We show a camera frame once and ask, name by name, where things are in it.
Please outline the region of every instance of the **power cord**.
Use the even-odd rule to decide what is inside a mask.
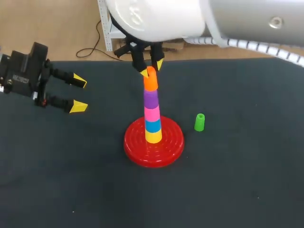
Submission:
[[[100,52],[102,52],[102,53],[105,54],[106,56],[109,56],[109,57],[112,58],[112,59],[115,59],[115,60],[118,60],[118,61],[123,61],[123,60],[121,60],[121,59],[119,59],[119,58],[115,58],[115,57],[113,57],[113,56],[111,56],[111,55],[105,53],[104,51],[99,50],[99,49],[96,48],[97,45],[98,45],[98,43],[99,43],[99,41],[100,41],[100,33],[99,33],[99,30],[98,30],[98,25],[99,25],[100,23],[101,23],[101,20],[96,24],[96,30],[97,30],[97,32],[98,32],[98,40],[97,40],[95,46],[94,46],[93,48],[87,47],[87,48],[84,48],[84,49],[81,49],[81,50],[77,51],[77,52],[76,52],[76,57],[77,57],[77,58],[85,58],[85,57],[90,56],[94,51],[100,51]],[[90,52],[89,54],[87,54],[86,56],[80,56],[79,53],[82,52],[82,51],[85,51],[85,50],[91,50],[91,52]]]

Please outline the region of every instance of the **table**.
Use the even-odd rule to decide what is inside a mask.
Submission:
[[[286,228],[304,225],[304,70],[277,59],[165,62],[161,113],[185,150],[147,169],[123,150],[143,115],[129,62],[57,62],[85,90],[51,80],[83,114],[0,94],[0,227]],[[204,113],[205,131],[194,131]]]

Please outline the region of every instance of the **white cable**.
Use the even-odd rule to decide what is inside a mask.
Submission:
[[[228,47],[227,42],[225,39],[222,38],[217,22],[215,21],[213,11],[210,6],[210,1],[200,0],[200,4],[201,4],[201,11],[204,15],[204,19],[211,36],[213,37],[214,40],[216,40],[219,47],[227,48]]]
[[[216,45],[215,40],[212,37],[199,37],[199,38],[185,38],[187,43],[200,44],[200,45]],[[227,45],[235,48],[242,48],[250,51],[256,51],[259,53],[267,54],[280,58],[282,60],[291,62],[293,64],[304,67],[304,57],[283,49],[270,46],[270,44],[246,41],[239,39],[226,39]]]

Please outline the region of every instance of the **screw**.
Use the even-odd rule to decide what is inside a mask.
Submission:
[[[273,29],[280,29],[283,26],[283,19],[281,17],[273,17],[269,22],[269,26]]]

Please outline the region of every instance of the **green cup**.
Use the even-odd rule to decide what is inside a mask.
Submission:
[[[196,116],[194,130],[197,132],[202,132],[204,128],[205,128],[205,115],[200,113]]]

